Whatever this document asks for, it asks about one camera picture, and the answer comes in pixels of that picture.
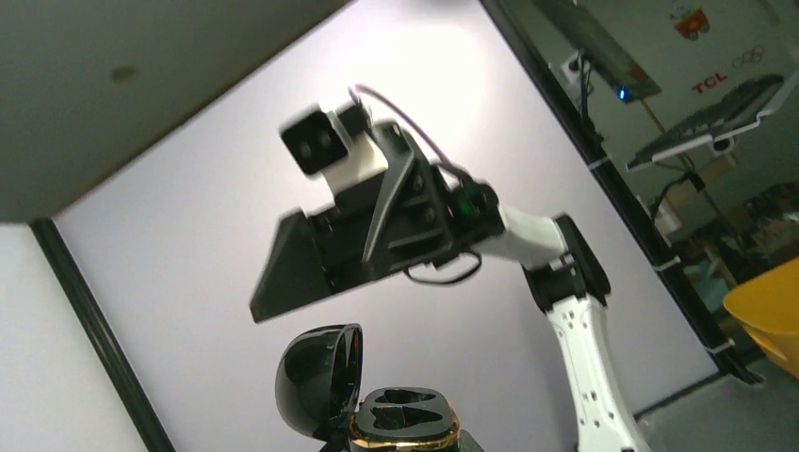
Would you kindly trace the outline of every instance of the black metal frame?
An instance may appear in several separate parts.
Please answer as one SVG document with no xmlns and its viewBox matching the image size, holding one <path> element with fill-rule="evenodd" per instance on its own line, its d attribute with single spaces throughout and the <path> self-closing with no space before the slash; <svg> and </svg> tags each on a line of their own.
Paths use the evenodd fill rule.
<svg viewBox="0 0 799 452">
<path fill-rule="evenodd" d="M 30 223 L 41 250 L 72 304 L 80 324 L 103 363 L 111 382 L 130 415 L 149 452 L 174 452 L 166 430 L 144 393 L 130 363 L 124 356 L 114 332 L 108 326 L 100 306 L 51 219 Z"/>
<path fill-rule="evenodd" d="M 530 37 L 524 32 L 512 7 L 509 7 L 504 0 L 481 0 L 481 3 L 533 85 L 541 92 L 561 127 L 575 144 L 586 165 L 591 165 L 593 168 L 591 173 L 611 200 L 616 212 L 627 225 L 652 267 L 662 268 L 657 272 L 660 280 L 688 319 L 702 345 L 709 351 L 719 372 L 723 375 L 732 375 L 748 384 L 761 382 L 760 376 L 746 368 L 734 348 L 728 347 L 728 337 L 693 290 L 680 266 L 669 266 L 669 263 L 676 260 L 677 255 L 660 236 L 619 171 L 609 160 L 600 145 L 596 131 L 589 130 L 583 125 L 584 122 L 577 109 Z"/>
</svg>

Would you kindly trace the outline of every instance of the robotic arm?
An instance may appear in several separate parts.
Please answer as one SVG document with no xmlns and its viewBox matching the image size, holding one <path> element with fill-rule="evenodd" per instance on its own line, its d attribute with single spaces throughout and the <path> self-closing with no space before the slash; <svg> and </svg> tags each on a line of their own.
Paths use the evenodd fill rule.
<svg viewBox="0 0 799 452">
<path fill-rule="evenodd" d="M 452 281 L 427 283 L 462 281 L 479 269 L 483 255 L 518 262 L 561 344 L 577 411 L 579 450 L 648 452 L 611 363 L 605 318 L 605 297 L 611 287 L 574 221 L 568 216 L 533 217 L 499 203 L 488 184 L 474 181 L 448 161 L 429 162 L 398 123 L 373 123 L 360 99 L 353 96 L 353 100 L 336 111 L 314 109 L 282 131 L 302 171 L 325 178 L 334 204 L 315 214 L 298 210 L 283 217 L 251 301 L 253 319 L 262 322 L 399 272 L 411 277 L 409 270 L 414 266 L 439 267 L 462 254 L 477 258 L 472 270 Z M 458 184 L 450 186 L 445 174 Z M 303 344 L 301 338 L 286 351 L 281 369 L 294 356 L 292 349 Z M 324 372 L 328 371 L 331 375 L 341 372 L 334 366 Z M 286 407 L 297 405 L 291 397 L 302 380 L 286 375 L 285 370 L 279 371 L 279 382 L 282 377 L 283 387 L 292 388 L 278 389 L 282 414 L 296 411 L 296 407 Z M 377 408 L 387 408 L 375 400 L 367 397 Z M 330 412 L 331 406 L 328 403 L 323 411 Z M 354 431 L 363 436 L 379 424 L 369 418 L 368 426 L 360 426 L 361 412 L 365 412 L 363 406 L 359 414 L 352 406 L 326 418 L 328 423 L 341 423 L 339 427 L 349 424 L 343 429 L 350 433 L 351 450 L 361 450 L 352 442 L 358 436 Z M 284 419 L 309 436 L 335 443 L 332 433 L 319 435 L 318 428 L 297 428 L 298 422 L 290 415 Z M 439 448 L 410 448 L 410 430 L 403 431 L 371 433 L 377 434 L 382 446 L 394 447 L 383 450 L 468 450 L 464 445 L 459 449 L 441 444 Z"/>
</svg>

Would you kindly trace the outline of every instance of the orange plastic container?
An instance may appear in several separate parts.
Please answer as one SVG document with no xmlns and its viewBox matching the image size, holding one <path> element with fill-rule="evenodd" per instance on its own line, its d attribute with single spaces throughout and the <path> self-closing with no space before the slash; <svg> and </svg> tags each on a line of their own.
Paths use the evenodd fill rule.
<svg viewBox="0 0 799 452">
<path fill-rule="evenodd" d="M 799 258 L 733 289 L 725 308 L 769 360 L 799 379 Z"/>
</svg>

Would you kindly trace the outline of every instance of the black lid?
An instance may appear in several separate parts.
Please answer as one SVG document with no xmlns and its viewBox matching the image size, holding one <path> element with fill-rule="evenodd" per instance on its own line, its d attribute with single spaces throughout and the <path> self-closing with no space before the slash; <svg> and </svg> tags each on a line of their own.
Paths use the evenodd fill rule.
<svg viewBox="0 0 799 452">
<path fill-rule="evenodd" d="M 355 413 L 361 387 L 361 326 L 304 332 L 285 350 L 275 379 L 283 420 L 302 435 L 330 441 Z"/>
</svg>

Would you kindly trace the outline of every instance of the floor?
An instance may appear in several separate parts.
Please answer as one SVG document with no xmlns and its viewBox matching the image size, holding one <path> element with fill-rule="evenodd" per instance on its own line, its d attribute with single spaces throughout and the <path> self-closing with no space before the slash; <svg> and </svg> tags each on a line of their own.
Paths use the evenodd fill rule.
<svg viewBox="0 0 799 452">
<path fill-rule="evenodd" d="M 799 451 L 799 380 L 765 360 L 750 368 L 762 387 L 723 378 L 645 416 L 652 450 Z"/>
</svg>

